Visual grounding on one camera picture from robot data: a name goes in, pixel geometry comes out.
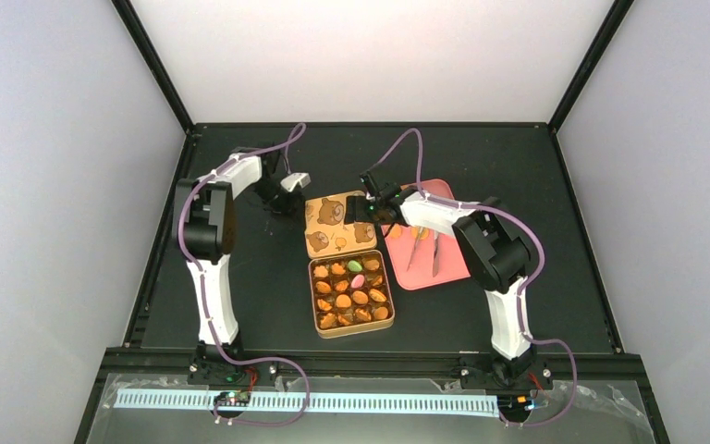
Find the round waffle cookie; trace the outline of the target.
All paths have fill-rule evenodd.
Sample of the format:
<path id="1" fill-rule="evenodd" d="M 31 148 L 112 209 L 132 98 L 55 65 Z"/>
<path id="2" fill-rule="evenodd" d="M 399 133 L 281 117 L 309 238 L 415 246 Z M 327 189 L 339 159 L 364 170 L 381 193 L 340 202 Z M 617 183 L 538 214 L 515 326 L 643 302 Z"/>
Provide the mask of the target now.
<path id="1" fill-rule="evenodd" d="M 347 294 L 339 294 L 335 300 L 335 306 L 338 309 L 347 309 L 352 305 L 352 299 Z"/>

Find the pink round macaron cookie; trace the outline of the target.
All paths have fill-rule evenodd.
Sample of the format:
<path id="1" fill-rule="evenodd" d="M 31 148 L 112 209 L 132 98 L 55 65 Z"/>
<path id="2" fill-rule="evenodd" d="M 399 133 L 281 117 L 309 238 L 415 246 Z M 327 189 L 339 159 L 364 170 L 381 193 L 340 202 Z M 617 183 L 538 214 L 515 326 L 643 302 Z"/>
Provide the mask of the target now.
<path id="1" fill-rule="evenodd" d="M 350 282 L 350 286 L 353 289 L 360 289 L 362 288 L 366 283 L 366 277 L 363 274 L 358 274 L 356 275 Z"/>

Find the orange flower cookie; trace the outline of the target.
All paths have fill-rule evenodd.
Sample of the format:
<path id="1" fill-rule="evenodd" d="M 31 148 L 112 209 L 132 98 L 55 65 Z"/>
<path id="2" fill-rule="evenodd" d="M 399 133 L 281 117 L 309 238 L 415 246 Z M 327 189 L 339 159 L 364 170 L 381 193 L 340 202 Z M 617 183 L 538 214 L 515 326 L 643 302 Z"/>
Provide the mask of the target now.
<path id="1" fill-rule="evenodd" d="M 343 276 L 347 273 L 346 267 L 341 263 L 333 263 L 330 266 L 331 273 L 336 276 Z"/>
<path id="2" fill-rule="evenodd" d="M 329 274 L 329 269 L 325 265 L 317 265 L 312 270 L 312 276 L 317 279 L 328 278 Z"/>

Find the black enclosure frame post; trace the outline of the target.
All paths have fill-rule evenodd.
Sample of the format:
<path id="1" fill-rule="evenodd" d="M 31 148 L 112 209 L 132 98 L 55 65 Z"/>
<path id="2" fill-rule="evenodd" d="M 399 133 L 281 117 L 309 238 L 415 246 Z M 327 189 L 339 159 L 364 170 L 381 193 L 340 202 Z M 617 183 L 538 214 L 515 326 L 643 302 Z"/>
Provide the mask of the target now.
<path id="1" fill-rule="evenodd" d="M 113 0 L 112 5 L 141 54 L 145 65 L 169 105 L 177 123 L 185 133 L 190 133 L 194 127 L 194 123 L 161 57 L 153 45 L 148 31 L 145 29 L 139 17 L 137 9 L 129 0 Z"/>

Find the orange swirl cookie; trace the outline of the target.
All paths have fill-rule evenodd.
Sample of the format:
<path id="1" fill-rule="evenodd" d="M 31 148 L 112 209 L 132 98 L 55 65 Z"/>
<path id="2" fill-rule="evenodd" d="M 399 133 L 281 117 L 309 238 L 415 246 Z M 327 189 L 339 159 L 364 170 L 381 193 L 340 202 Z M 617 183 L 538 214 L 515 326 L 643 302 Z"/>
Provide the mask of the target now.
<path id="1" fill-rule="evenodd" d="M 343 293 L 349 290 L 349 282 L 347 280 L 338 281 L 334 285 L 334 290 L 339 293 Z"/>

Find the pink plastic tray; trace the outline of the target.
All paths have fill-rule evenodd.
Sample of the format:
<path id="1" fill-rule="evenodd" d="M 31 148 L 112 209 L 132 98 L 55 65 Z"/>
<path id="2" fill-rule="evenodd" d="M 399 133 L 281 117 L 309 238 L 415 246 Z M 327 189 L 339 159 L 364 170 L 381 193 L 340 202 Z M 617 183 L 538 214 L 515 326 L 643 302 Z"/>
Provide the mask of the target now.
<path id="1" fill-rule="evenodd" d="M 406 270 L 417 228 L 382 227 L 396 282 L 404 290 L 421 290 L 469 278 L 471 275 L 454 237 L 440 235 L 440 268 L 432 277 L 434 231 L 425 228 L 423 239 L 409 271 Z"/>

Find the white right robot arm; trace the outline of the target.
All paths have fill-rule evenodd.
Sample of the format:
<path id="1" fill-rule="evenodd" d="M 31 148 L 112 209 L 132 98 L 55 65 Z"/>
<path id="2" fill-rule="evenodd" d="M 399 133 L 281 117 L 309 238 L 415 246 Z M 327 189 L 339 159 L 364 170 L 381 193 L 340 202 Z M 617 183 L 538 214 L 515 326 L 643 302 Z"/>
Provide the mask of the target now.
<path id="1" fill-rule="evenodd" d="M 456 240 L 468 272 L 484 290 L 491 316 L 494 351 L 491 378 L 504 388 L 527 374 L 522 358 L 532 349 L 524 291 L 528 267 L 545 264 L 537 236 L 497 198 L 482 203 L 444 198 L 411 185 L 360 174 L 366 194 L 348 198 L 344 222 L 427 228 Z"/>

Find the green round macaron cookie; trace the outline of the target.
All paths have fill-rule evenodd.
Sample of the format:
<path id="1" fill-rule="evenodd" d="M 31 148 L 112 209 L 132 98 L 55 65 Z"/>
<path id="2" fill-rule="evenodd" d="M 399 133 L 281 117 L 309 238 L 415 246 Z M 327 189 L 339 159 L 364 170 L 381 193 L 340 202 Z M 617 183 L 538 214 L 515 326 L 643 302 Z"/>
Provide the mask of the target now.
<path id="1" fill-rule="evenodd" d="M 357 260 L 347 262 L 347 269 L 351 273 L 360 273 L 363 270 L 363 265 Z"/>

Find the silver tin lid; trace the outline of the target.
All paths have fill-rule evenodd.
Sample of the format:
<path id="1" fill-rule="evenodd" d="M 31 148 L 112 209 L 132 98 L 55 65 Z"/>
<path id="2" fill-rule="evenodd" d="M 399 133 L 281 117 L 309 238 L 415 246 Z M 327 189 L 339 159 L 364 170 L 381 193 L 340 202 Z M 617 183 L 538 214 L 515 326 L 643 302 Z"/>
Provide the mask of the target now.
<path id="1" fill-rule="evenodd" d="M 350 196 L 363 197 L 364 192 L 348 191 L 305 201 L 304 240 L 310 259 L 366 251 L 377 246 L 373 225 L 344 223 Z"/>

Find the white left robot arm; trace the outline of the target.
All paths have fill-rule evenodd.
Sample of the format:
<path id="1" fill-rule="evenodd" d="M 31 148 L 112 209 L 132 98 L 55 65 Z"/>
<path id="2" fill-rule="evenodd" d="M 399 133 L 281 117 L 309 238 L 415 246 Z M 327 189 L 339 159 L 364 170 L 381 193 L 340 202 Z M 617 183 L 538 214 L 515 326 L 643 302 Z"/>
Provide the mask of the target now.
<path id="1" fill-rule="evenodd" d="M 279 150 L 242 149 L 200 178 L 177 183 L 173 235 L 195 286 L 199 340 L 208 346 L 232 346 L 239 337 L 229 268 L 237 228 L 234 201 L 247 190 L 282 216 L 303 217 L 312 320 L 321 338 L 386 329 L 395 322 L 376 228 L 345 221 L 362 192 L 306 199 L 302 190 L 311 181 L 309 174 L 276 175 L 284 159 Z"/>

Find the gold cookie tin box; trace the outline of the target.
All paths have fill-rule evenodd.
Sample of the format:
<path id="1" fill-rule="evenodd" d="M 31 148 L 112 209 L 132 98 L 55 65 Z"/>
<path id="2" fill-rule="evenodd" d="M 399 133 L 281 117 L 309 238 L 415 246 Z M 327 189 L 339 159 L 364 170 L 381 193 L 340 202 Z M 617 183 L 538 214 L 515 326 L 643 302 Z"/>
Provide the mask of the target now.
<path id="1" fill-rule="evenodd" d="M 318 335 L 336 339 L 392 327 L 396 312 L 384 256 L 377 250 L 309 263 L 312 318 Z"/>

